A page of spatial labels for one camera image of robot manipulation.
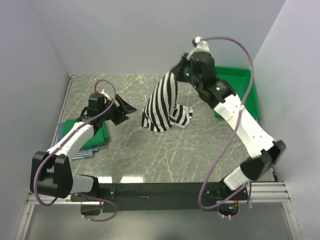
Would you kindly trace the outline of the green tank top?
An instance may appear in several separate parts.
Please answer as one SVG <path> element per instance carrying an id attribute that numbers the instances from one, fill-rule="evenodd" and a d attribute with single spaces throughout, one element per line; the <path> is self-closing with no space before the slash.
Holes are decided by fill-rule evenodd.
<path id="1" fill-rule="evenodd" d="M 65 121 L 64 136 L 73 128 L 75 122 L 76 122 L 76 119 L 67 119 Z M 98 132 L 94 136 L 98 136 L 98 137 L 102 138 L 102 140 L 101 140 L 102 143 L 98 144 L 99 147 L 104 145 L 106 143 L 107 139 L 110 137 L 108 129 L 107 129 L 107 125 L 105 123 L 103 123 L 102 127 L 98 130 Z"/>

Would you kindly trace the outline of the black white striped tank top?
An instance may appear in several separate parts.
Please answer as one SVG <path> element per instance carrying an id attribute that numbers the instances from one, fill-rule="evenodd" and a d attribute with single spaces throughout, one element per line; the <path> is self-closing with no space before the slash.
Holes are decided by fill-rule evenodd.
<path id="1" fill-rule="evenodd" d="M 178 82 L 167 71 L 153 88 L 142 111 L 141 126 L 152 132 L 165 132 L 177 126 L 185 129 L 193 118 L 193 109 L 177 103 Z"/>

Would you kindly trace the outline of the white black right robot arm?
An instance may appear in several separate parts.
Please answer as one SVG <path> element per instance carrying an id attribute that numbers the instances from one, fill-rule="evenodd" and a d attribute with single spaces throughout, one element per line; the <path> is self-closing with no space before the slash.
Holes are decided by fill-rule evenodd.
<path id="1" fill-rule="evenodd" d="M 256 181 L 273 167 L 286 149 L 282 140 L 275 140 L 257 123 L 230 83 L 217 77 L 215 60 L 210 53 L 200 51 L 191 56 L 184 53 L 172 68 L 179 82 L 192 85 L 198 96 L 217 112 L 236 132 L 249 157 L 219 182 L 222 198 L 230 200 L 237 189 Z"/>

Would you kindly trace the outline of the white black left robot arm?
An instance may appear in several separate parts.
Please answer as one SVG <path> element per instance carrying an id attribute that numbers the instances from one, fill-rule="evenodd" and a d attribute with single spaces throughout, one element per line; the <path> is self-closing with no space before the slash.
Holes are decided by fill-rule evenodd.
<path id="1" fill-rule="evenodd" d="M 71 161 L 84 144 L 93 138 L 108 120 L 115 125 L 128 120 L 136 108 L 118 94 L 114 99 L 102 93 L 92 93 L 71 130 L 52 148 L 37 151 L 32 157 L 30 191 L 55 198 L 66 198 L 82 192 L 88 201 L 100 195 L 98 179 L 72 174 Z"/>

